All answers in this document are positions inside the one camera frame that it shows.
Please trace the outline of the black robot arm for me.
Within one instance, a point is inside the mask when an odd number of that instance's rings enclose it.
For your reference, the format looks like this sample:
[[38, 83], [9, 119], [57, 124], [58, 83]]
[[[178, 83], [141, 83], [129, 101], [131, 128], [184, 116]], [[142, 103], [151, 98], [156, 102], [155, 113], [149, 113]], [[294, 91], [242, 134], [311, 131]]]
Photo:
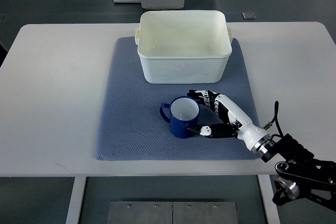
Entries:
[[275, 165], [273, 177], [276, 192], [272, 202], [283, 206], [298, 199], [308, 199], [335, 211], [335, 162], [316, 159], [290, 134], [283, 134], [278, 121], [279, 102], [274, 105], [274, 117], [264, 126], [276, 125], [278, 134], [262, 144], [261, 159], [270, 161], [279, 154], [285, 160]]

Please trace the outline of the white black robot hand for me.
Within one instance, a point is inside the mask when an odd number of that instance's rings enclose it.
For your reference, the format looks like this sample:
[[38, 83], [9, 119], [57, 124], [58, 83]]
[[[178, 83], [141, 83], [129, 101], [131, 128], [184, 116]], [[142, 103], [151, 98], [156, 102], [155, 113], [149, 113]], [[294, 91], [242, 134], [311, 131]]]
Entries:
[[256, 126], [252, 119], [230, 98], [209, 90], [190, 90], [187, 95], [200, 105], [210, 108], [222, 123], [190, 126], [187, 129], [206, 138], [235, 137], [244, 141], [253, 153], [265, 155], [274, 146], [274, 141], [265, 129]]

